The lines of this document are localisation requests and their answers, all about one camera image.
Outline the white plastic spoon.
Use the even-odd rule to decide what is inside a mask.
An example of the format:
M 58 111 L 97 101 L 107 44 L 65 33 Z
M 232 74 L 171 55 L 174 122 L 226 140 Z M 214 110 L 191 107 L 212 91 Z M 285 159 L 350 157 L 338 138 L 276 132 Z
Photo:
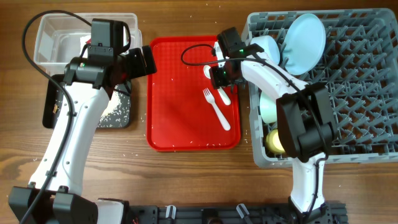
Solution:
M 210 77 L 210 66 L 209 65 L 205 65 L 204 67 L 203 67 L 203 73 L 205 74 L 205 76 L 207 77 L 207 79 L 211 79 L 211 77 Z M 223 101 L 223 103 L 225 104 L 225 105 L 230 105 L 231 104 L 231 100 L 230 100 L 230 98 L 227 96 L 227 94 L 226 94 L 226 92 L 224 91 L 224 89 L 222 89 L 222 88 L 218 88 L 218 93 L 220 94 L 220 97 L 221 97 L 221 99 L 222 99 L 222 101 Z

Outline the light blue bowl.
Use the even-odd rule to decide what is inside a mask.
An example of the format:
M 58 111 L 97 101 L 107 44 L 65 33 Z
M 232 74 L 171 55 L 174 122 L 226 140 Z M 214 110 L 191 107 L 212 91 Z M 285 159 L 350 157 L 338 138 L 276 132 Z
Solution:
M 259 52 L 258 56 L 262 59 L 270 59 L 276 65 L 280 63 L 280 52 L 276 41 L 269 35 L 254 37 L 250 44 L 257 44 L 264 49 L 263 52 Z

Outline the mint green bowl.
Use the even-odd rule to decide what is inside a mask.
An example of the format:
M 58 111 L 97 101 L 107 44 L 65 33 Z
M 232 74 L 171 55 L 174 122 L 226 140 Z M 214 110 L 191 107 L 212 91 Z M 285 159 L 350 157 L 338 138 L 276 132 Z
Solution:
M 259 102 L 259 111 L 262 121 L 265 124 L 275 123 L 277 121 L 276 103 L 264 92 L 261 93 Z

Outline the light blue round plate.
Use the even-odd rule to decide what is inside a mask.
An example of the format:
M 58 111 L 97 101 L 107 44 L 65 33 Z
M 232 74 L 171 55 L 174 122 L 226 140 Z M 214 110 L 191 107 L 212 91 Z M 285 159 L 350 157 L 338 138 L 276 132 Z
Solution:
M 314 14 L 303 14 L 293 21 L 284 39 L 285 69 L 292 75 L 304 74 L 320 61 L 326 44 L 325 27 Z

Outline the yellow plastic cup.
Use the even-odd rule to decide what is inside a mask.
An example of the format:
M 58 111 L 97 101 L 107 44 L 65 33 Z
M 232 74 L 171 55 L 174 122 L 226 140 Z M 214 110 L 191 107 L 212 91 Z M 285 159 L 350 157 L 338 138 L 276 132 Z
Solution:
M 280 142 L 279 139 L 279 132 L 277 129 L 272 130 L 267 136 L 266 136 L 266 146 L 268 150 L 275 154 L 283 154 L 285 153 L 285 150 Z

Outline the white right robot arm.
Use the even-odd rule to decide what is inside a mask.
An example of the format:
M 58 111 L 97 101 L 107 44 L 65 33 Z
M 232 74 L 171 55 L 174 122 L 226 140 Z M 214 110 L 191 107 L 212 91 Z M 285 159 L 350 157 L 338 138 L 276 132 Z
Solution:
M 232 27 L 217 35 L 212 53 L 217 58 L 210 68 L 215 88 L 248 81 L 275 103 L 280 143 L 293 159 L 292 218 L 300 223 L 320 218 L 326 212 L 324 165 L 337 135 L 328 90 L 281 68 L 279 46 L 268 35 L 245 42 Z

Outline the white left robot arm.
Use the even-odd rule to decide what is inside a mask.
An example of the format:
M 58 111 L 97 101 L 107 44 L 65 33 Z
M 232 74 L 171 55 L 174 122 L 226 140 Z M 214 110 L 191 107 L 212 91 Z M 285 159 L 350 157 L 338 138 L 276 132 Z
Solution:
M 123 21 L 93 19 L 91 39 L 55 82 L 63 101 L 47 150 L 27 187 L 14 187 L 9 206 L 20 223 L 134 223 L 125 200 L 82 197 L 88 151 L 117 85 L 156 72 L 149 46 L 132 49 Z

